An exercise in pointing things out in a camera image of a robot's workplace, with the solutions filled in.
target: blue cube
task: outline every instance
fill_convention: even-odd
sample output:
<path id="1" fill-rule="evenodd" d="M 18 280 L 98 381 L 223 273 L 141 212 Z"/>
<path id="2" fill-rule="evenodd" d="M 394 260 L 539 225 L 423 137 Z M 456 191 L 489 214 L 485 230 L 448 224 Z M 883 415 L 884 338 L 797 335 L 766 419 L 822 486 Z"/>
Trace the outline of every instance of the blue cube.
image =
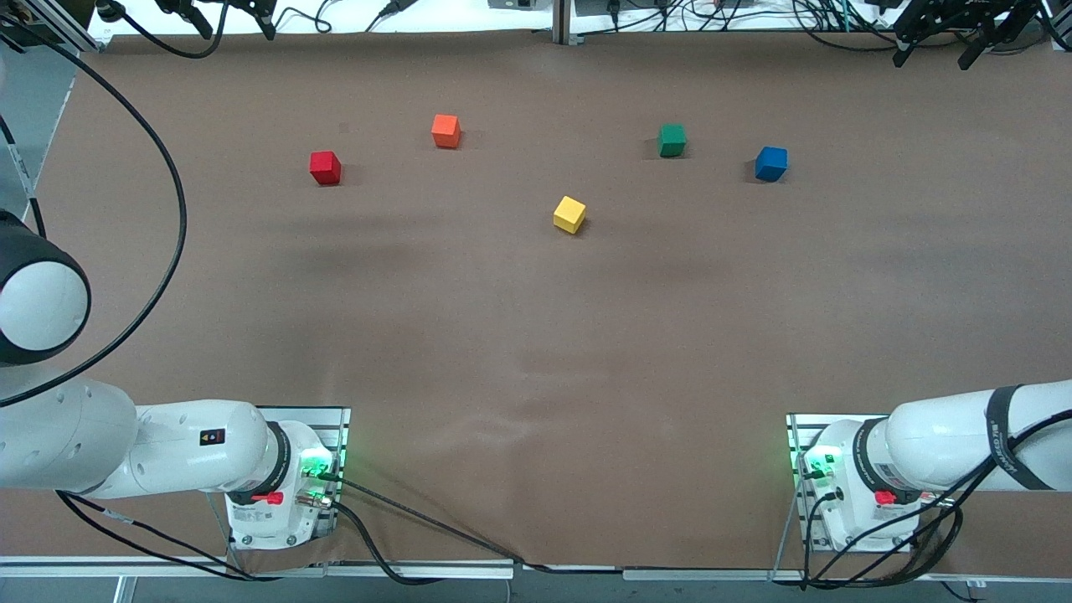
<path id="1" fill-rule="evenodd" d="M 763 147 L 756 158 L 756 179 L 773 182 L 789 170 L 789 151 L 779 147 Z"/>

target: black velcro strap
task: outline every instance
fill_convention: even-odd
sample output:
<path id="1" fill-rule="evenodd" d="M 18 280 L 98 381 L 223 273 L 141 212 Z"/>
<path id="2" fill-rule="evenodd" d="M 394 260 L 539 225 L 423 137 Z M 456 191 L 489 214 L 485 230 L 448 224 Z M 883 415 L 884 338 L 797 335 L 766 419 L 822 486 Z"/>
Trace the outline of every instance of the black velcro strap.
<path id="1" fill-rule="evenodd" d="M 991 394 L 991 401 L 986 405 L 986 428 L 991 442 L 991 457 L 1010 477 L 1029 490 L 1052 490 L 1045 482 L 1031 472 L 1009 447 L 1009 406 L 1012 403 L 1012 395 L 1019 385 L 1008 385 L 998 387 Z"/>

